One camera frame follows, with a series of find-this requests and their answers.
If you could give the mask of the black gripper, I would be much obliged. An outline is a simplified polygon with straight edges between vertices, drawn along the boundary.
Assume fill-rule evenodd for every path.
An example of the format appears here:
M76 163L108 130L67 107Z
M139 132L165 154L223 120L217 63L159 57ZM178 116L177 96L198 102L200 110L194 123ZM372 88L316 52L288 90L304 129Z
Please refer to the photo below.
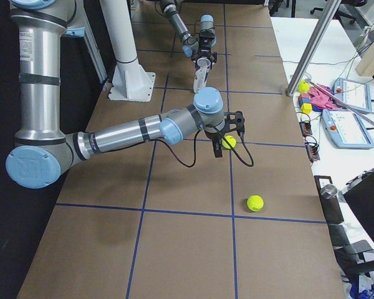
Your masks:
M212 141L213 153L216 158L222 157L221 136L217 132L204 131L205 135Z
M209 58L212 54L211 48L214 40L214 33L212 31L200 31L199 33L199 46L198 57Z

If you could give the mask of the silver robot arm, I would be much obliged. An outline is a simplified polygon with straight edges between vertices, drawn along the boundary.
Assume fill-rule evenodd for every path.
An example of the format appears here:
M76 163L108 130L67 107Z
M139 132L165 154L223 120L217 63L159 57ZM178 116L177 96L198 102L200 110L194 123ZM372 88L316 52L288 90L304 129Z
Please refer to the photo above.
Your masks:
M213 16L206 14L201 17L198 37L195 37L190 33L178 12L177 4L179 2L172 0L160 1L160 8L163 15L175 29L182 43L183 52L192 61L207 58L211 63L216 63L217 52L212 51L217 41Z
M217 55L214 19L202 16L193 37L179 15L177 1L162 1L161 12L175 29L185 55L197 69L192 104L180 110L141 118L90 133L60 130L60 40L63 36L95 39L82 1L11 1L11 19L19 28L21 129L6 158L6 171L19 185L40 189L92 155L146 143L174 145L205 130L219 133L226 126L220 93L206 86L203 66Z

